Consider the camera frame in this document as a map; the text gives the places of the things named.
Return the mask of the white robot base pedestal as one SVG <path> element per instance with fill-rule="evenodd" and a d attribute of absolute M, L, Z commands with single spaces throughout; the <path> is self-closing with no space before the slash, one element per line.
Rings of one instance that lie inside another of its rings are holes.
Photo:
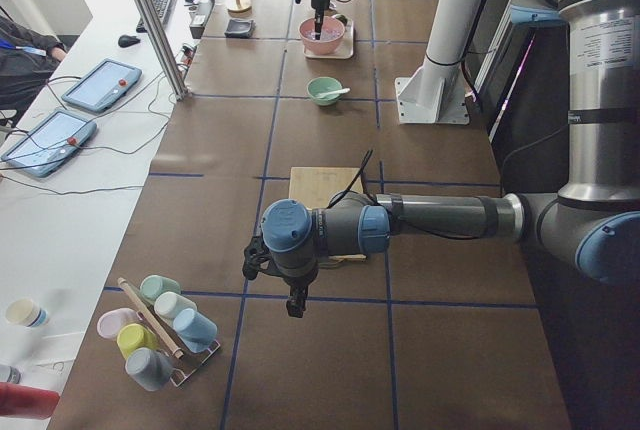
<path fill-rule="evenodd" d="M 422 65 L 395 80 L 401 124 L 466 125 L 460 65 L 482 0 L 438 0 Z"/>

